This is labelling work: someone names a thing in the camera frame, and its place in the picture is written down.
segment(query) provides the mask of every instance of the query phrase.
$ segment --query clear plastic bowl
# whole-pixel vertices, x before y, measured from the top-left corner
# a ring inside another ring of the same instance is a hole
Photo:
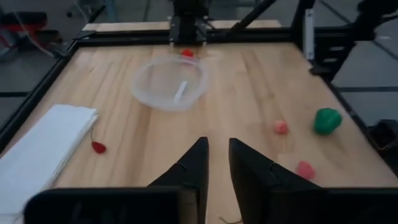
[[[195,58],[168,55],[143,66],[132,80],[132,94],[143,104],[182,111],[205,92],[208,74]]]

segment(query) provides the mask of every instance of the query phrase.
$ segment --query red toy fruit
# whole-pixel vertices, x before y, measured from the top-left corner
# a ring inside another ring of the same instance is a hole
[[[285,121],[275,121],[274,131],[278,134],[286,134],[289,132],[287,128],[287,123]]]
[[[181,52],[181,55],[186,57],[193,57],[193,52],[190,49],[185,49]]]
[[[296,174],[304,179],[310,180],[315,177],[315,170],[308,162],[300,161],[296,168]]]
[[[98,154],[102,154],[102,153],[104,153],[106,151],[106,147],[103,144],[99,143],[99,142],[94,142],[93,141],[91,143],[91,146],[93,147],[94,151],[96,153],[98,153]]]

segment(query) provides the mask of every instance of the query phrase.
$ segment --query green pepper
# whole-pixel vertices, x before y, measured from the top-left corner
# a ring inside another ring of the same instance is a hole
[[[343,118],[341,114],[331,108],[322,108],[317,111],[313,128],[316,133],[321,135],[331,134],[338,126],[341,125]]]

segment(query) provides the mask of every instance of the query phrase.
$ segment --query white cloth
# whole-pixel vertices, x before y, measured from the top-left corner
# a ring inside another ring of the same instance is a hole
[[[0,224],[52,184],[96,119],[95,109],[54,105],[0,159]]]

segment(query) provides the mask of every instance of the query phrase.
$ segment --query wooden table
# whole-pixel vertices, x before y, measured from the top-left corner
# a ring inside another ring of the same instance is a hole
[[[217,21],[217,27],[234,22]],[[256,21],[252,27],[276,27]],[[84,30],[167,29],[166,22],[88,24]],[[10,148],[56,103],[96,108],[94,138],[108,151],[97,155],[86,136],[54,187],[146,186],[164,173],[200,137],[210,143],[209,223],[239,220],[228,165],[228,139],[235,137],[294,171],[308,161],[323,187],[398,186],[398,179],[368,144],[324,82],[292,44],[220,44],[198,48],[209,71],[206,93],[185,112],[164,112],[140,104],[131,80],[169,46],[79,49],[9,144]],[[312,131],[319,108],[338,109],[343,124],[331,136]],[[272,124],[289,124],[286,136]]]

